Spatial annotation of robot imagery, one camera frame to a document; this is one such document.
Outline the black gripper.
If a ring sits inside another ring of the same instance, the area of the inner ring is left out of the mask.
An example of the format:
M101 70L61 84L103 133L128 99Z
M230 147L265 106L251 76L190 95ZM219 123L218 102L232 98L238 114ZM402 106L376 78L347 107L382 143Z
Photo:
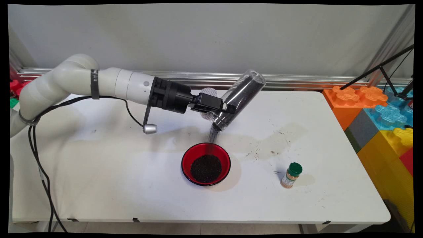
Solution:
M236 106L224 103L221 98L205 93L196 96L185 84L154 77L153 107L184 114L189 104L191 110L201 113L210 111L236 113Z

